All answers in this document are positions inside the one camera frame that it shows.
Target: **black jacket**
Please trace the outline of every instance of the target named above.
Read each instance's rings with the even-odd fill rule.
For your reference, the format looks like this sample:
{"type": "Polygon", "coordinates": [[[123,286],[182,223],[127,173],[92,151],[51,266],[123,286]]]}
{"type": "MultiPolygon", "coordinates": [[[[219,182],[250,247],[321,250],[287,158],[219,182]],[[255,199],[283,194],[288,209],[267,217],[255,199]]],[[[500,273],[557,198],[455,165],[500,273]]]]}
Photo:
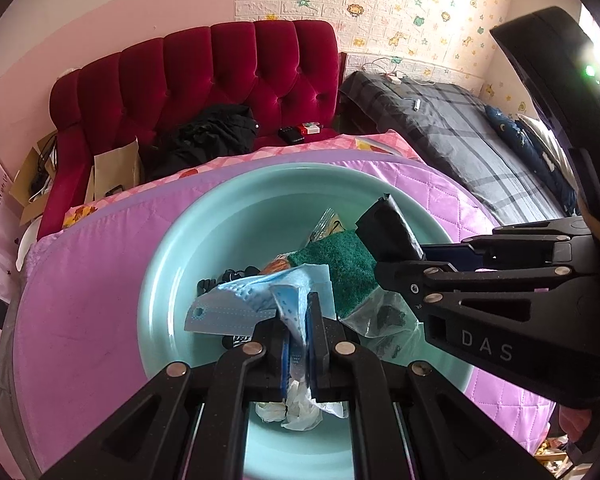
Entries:
{"type": "Polygon", "coordinates": [[[147,182],[195,168],[218,156],[251,153],[258,123],[245,105],[213,105],[160,136],[147,182]]]}

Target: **white lettering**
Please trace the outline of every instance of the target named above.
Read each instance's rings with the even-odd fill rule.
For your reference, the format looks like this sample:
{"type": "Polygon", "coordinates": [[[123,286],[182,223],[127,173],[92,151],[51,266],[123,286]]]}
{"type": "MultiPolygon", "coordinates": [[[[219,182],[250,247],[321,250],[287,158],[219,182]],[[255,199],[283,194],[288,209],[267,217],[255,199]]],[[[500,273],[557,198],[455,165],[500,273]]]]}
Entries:
{"type": "Polygon", "coordinates": [[[500,358],[503,361],[511,361],[511,351],[513,350],[513,347],[511,345],[502,345],[502,354],[500,355],[500,358]]]}
{"type": "Polygon", "coordinates": [[[471,332],[467,332],[467,330],[462,330],[462,344],[464,346],[471,346],[474,343],[474,336],[471,335],[471,332]]]}
{"type": "Polygon", "coordinates": [[[491,346],[489,345],[488,337],[485,337],[484,341],[480,345],[480,352],[482,352],[483,350],[486,350],[487,352],[489,352],[489,355],[491,355],[491,346]]]}

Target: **teal plastic basin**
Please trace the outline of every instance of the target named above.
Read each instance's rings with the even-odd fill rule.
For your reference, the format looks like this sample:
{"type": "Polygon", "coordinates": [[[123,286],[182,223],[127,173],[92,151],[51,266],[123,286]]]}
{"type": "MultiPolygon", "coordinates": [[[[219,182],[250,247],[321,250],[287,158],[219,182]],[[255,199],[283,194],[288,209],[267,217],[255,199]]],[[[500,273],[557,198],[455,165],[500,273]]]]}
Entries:
{"type": "MultiPolygon", "coordinates": [[[[383,193],[391,193],[421,244],[448,243],[440,225],[406,194],[368,174],[329,164],[280,164],[242,174],[194,202],[167,231],[149,264],[138,306],[138,342],[151,378],[168,363],[200,366],[224,351],[221,336],[184,331],[203,278],[225,269],[262,268],[304,246],[327,208],[347,229],[383,193]]],[[[472,368],[422,342],[417,357],[464,390],[472,368]]],[[[407,365],[413,359],[401,356],[407,365]]],[[[251,411],[244,474],[261,480],[350,480],[349,421],[324,414],[311,431],[266,424],[251,411]]]]}

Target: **pink plaid cloth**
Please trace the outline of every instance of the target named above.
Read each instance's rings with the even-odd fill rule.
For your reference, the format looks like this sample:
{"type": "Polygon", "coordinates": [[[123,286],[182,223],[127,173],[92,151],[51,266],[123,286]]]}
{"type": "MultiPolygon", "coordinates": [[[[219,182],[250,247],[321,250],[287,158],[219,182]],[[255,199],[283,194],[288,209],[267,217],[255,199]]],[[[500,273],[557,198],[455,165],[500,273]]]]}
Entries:
{"type": "Polygon", "coordinates": [[[340,135],[333,137],[333,139],[308,142],[307,144],[297,144],[295,146],[283,146],[281,148],[267,146],[260,148],[257,152],[247,153],[246,155],[221,156],[202,166],[191,168],[190,170],[179,171],[178,173],[166,176],[160,180],[154,180],[153,182],[136,186],[132,189],[122,191],[112,196],[107,196],[106,198],[88,204],[72,207],[64,215],[62,228],[66,229],[75,224],[78,220],[85,218],[85,216],[90,215],[106,205],[113,204],[119,200],[124,200],[128,196],[161,186],[162,184],[178,180],[185,176],[204,173],[205,171],[216,170],[217,168],[231,166],[232,164],[239,164],[240,162],[247,162],[248,160],[255,160],[257,158],[267,158],[268,156],[283,155],[285,153],[308,152],[311,150],[366,150],[379,153],[392,153],[394,155],[401,155],[405,158],[422,162],[422,159],[415,150],[395,130],[388,130],[384,134],[368,136],[340,135]]]}

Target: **tufted headboard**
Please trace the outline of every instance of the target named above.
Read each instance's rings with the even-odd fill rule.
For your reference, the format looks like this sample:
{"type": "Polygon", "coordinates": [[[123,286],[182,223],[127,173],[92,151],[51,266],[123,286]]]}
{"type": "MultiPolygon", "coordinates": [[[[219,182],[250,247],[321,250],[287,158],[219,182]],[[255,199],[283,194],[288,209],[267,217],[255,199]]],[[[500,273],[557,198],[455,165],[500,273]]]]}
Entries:
{"type": "Polygon", "coordinates": [[[338,48],[327,22],[219,23],[138,43],[61,77],[49,99],[58,174],[38,237],[58,231],[84,200],[93,155],[155,137],[218,103],[244,103],[260,124],[256,146],[282,126],[330,125],[338,48]]]}

